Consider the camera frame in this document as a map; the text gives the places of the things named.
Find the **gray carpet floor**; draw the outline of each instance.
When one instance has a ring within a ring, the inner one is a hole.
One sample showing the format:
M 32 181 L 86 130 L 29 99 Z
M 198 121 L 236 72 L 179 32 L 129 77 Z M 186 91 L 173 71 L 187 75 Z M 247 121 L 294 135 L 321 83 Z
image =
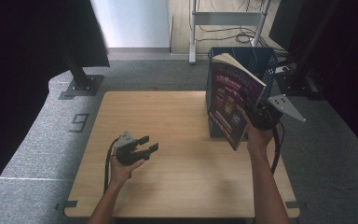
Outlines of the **gray carpet floor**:
M 69 197 L 103 95 L 107 91 L 205 91 L 208 61 L 111 61 L 111 68 L 85 68 L 104 75 L 96 96 L 59 100 L 69 72 L 49 82 L 49 95 L 33 127 L 0 176 L 0 223 L 85 223 L 69 218 Z M 271 95 L 280 94 L 274 83 Z M 307 119 L 283 116 L 282 159 L 300 206 L 293 222 L 358 223 L 358 139 L 326 101 L 289 97 Z M 87 114 L 87 123 L 73 122 Z M 133 220 L 172 223 L 174 219 Z M 245 220 L 180 220 L 181 223 L 243 223 Z

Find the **blue box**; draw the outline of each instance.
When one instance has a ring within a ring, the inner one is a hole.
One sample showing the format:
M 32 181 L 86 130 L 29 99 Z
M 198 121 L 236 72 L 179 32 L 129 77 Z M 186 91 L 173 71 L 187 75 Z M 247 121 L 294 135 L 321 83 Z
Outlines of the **blue box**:
M 253 75 L 258 77 L 267 87 L 262 95 L 264 100 L 269 98 L 272 88 L 272 82 L 277 66 L 277 56 L 272 48 L 266 47 L 236 47 L 236 48 L 211 48 L 208 53 L 209 60 L 215 55 L 229 53 L 233 56 L 243 67 L 249 70 Z M 211 106 L 211 90 L 212 90 L 212 72 L 208 71 L 208 80 L 206 85 L 206 105 L 207 109 Z M 208 119 L 209 134 L 211 137 L 224 137 L 223 132 L 214 123 Z

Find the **book cover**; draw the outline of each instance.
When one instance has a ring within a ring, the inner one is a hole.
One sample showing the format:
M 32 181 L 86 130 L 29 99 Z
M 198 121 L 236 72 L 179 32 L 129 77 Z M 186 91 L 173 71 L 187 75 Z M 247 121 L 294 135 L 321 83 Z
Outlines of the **book cover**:
M 244 101 L 240 90 L 258 102 L 266 84 L 253 76 L 231 56 L 213 57 L 211 106 L 208 116 L 222 130 L 229 144 L 237 150 L 245 134 L 246 120 L 242 115 Z

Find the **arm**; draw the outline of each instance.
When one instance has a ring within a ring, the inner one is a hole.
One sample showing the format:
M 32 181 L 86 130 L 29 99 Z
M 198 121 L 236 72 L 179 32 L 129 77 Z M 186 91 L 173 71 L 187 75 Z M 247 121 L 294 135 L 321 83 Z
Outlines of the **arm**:
M 289 223 L 286 209 L 278 191 L 267 158 L 267 145 L 272 130 L 261 131 L 245 116 L 248 133 L 248 151 L 252 163 L 256 223 Z
M 140 160 L 131 166 L 124 166 L 115 156 L 110 159 L 111 178 L 108 188 L 101 200 L 98 202 L 94 211 L 92 212 L 89 224 L 93 223 L 109 223 L 115 209 L 116 199 L 124 183 L 129 178 L 131 172 L 140 167 L 145 161 Z

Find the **wooden tabletop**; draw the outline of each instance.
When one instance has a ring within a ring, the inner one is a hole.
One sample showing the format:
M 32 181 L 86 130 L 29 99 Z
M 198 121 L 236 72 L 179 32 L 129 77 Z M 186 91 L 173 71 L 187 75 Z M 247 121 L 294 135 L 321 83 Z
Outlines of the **wooden tabletop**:
M 233 151 L 210 138 L 205 91 L 110 91 L 103 98 L 65 208 L 90 217 L 103 196 L 104 162 L 112 141 L 128 131 L 158 143 L 149 161 L 120 192 L 114 217 L 254 217 L 252 170 L 246 143 Z M 268 145 L 272 161 L 273 141 Z M 275 179 L 283 201 L 295 202 L 282 158 Z M 298 208 L 287 208 L 298 217 Z

